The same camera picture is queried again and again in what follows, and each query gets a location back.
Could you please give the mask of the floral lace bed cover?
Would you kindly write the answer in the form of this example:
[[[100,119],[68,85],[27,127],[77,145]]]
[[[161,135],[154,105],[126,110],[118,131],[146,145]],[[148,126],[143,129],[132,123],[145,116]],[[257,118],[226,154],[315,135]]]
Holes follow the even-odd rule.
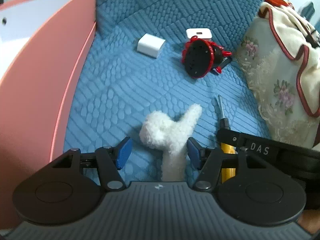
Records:
[[[255,18],[235,58],[266,121],[273,140],[313,148],[319,118],[309,117],[296,89],[299,61],[289,60],[276,42],[269,22]]]

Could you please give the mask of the red white black blanket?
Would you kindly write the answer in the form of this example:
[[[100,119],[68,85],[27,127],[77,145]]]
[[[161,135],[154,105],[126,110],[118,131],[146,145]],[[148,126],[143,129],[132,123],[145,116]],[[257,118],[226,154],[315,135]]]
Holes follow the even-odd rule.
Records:
[[[300,63],[296,76],[298,96],[306,114],[319,117],[319,33],[284,0],[265,0],[260,18],[268,20],[284,55]]]

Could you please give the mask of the blue textured chair cover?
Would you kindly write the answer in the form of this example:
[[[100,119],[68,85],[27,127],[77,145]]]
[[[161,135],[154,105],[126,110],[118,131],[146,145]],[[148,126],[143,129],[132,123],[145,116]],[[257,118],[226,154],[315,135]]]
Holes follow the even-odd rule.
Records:
[[[202,107],[193,137],[214,148],[221,95],[235,131],[268,138],[266,122],[236,61],[222,73],[195,80],[181,62],[189,28],[209,28],[213,41],[235,51],[264,0],[97,0],[97,32],[74,94],[64,150],[93,152],[131,137],[132,153],[120,171],[125,182],[161,178],[162,153],[140,142],[145,117],[162,111],[177,120]],[[144,34],[165,39],[156,59],[137,51]]]

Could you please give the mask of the white fluffy hair claw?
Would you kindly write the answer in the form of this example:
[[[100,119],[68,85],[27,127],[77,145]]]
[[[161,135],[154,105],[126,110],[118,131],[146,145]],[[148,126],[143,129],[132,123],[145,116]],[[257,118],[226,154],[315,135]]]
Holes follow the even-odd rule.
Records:
[[[179,120],[172,120],[161,111],[147,115],[139,137],[141,142],[163,152],[163,181],[183,181],[187,165],[187,140],[193,134],[202,114],[199,104],[191,105]]]

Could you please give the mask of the red black tripod ball head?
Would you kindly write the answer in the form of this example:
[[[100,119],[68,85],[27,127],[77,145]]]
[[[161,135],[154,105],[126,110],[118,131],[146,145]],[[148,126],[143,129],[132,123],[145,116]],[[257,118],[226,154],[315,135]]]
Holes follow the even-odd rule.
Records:
[[[231,51],[225,50],[213,41],[194,36],[185,43],[185,48],[182,51],[182,63],[190,77],[200,79],[208,73],[221,74],[216,72],[213,66],[221,63],[225,57],[229,56],[233,56]]]

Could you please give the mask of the white charger with port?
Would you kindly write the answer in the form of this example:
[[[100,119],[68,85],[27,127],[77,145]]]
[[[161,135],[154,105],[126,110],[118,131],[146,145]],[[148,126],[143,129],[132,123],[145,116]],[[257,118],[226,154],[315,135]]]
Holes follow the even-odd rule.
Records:
[[[187,38],[191,39],[194,36],[203,40],[210,41],[212,39],[212,32],[209,28],[189,28],[186,30]]]

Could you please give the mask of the yellow handled screwdriver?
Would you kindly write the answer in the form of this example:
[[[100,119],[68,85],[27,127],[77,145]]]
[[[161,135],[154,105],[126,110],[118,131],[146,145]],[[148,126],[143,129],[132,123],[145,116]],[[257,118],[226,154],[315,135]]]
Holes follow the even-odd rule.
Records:
[[[225,110],[223,108],[222,96],[218,95],[216,99],[217,99],[218,107],[220,109],[220,121],[219,121],[220,129],[230,130],[229,120],[225,116]],[[227,154],[236,154],[234,146],[227,144],[228,138],[225,139],[223,137],[224,134],[225,132],[223,132],[222,135],[218,136],[218,141],[220,142],[221,150]],[[235,175],[236,175],[236,168],[223,168],[221,170],[221,182],[224,183],[227,180],[233,178]]]

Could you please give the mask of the pink cardboard box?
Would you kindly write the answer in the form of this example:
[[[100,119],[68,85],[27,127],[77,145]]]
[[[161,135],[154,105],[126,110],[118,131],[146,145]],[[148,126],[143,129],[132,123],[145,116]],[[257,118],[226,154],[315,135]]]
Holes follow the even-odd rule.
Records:
[[[96,0],[1,5],[1,229],[20,223],[15,187],[63,152],[75,88],[96,30]]]

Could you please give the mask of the small white charger cube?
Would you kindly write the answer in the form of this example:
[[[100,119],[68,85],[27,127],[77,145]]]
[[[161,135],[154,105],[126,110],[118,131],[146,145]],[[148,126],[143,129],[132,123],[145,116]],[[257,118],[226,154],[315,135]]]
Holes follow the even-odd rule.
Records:
[[[144,34],[137,44],[137,51],[149,57],[159,57],[165,44],[165,39],[162,39],[151,34]]]

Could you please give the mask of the black usb stick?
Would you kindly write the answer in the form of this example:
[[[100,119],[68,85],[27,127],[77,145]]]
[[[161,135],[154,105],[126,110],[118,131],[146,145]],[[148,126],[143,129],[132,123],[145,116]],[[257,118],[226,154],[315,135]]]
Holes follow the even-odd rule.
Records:
[[[222,69],[225,68],[229,63],[232,62],[232,57],[225,57],[223,61],[219,64],[214,64],[213,68],[215,69],[216,72],[222,73]]]

